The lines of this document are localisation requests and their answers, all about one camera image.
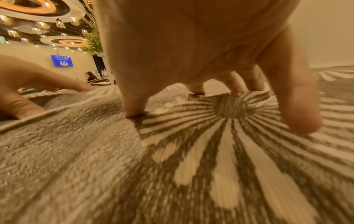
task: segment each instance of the white plant pot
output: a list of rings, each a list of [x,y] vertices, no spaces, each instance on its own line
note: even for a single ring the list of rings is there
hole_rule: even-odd
[[[114,84],[114,80],[115,80],[114,75],[111,72],[111,68],[110,68],[110,65],[108,64],[107,57],[104,55],[104,53],[98,53],[97,56],[101,57],[103,60],[103,63],[104,63],[104,66],[106,67],[107,75],[108,75],[111,85],[112,86],[115,85]]]

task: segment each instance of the patterned carpet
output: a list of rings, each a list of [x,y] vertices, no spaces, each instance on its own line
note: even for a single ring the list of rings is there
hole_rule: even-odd
[[[350,69],[319,73],[311,136],[268,85],[175,84],[135,120],[115,87],[28,95],[48,111],[0,126],[0,224],[352,224],[353,86]]]

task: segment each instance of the white wall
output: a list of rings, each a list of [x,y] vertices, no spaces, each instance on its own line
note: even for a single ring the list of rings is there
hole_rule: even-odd
[[[290,19],[312,68],[354,65],[354,1],[302,0]]]
[[[74,67],[55,67],[51,55],[69,56]],[[95,73],[96,65],[91,55],[84,54],[78,50],[70,52],[65,48],[57,48],[57,52],[50,46],[35,48],[33,44],[12,41],[10,44],[0,44],[0,54],[13,56],[41,65],[53,72],[65,75],[73,79],[86,79],[85,72]]]

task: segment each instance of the green plant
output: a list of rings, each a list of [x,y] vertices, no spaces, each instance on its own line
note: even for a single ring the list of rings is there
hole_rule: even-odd
[[[83,18],[83,20],[92,28],[92,32],[84,34],[86,45],[82,47],[82,50],[92,55],[102,53],[103,49],[100,40],[100,32],[98,31],[94,11],[88,4],[84,4],[84,7],[86,9],[88,19]]]

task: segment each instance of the skin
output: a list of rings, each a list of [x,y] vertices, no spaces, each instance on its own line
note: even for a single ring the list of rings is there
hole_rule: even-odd
[[[122,92],[126,117],[144,113],[149,97],[183,83],[263,90],[263,74],[286,124],[300,134],[322,125],[315,76],[287,19],[298,0],[94,1],[105,54]]]
[[[76,79],[59,75],[36,64],[0,55],[0,110],[18,119],[44,112],[44,109],[22,97],[19,88],[57,91],[88,91],[93,87]]]

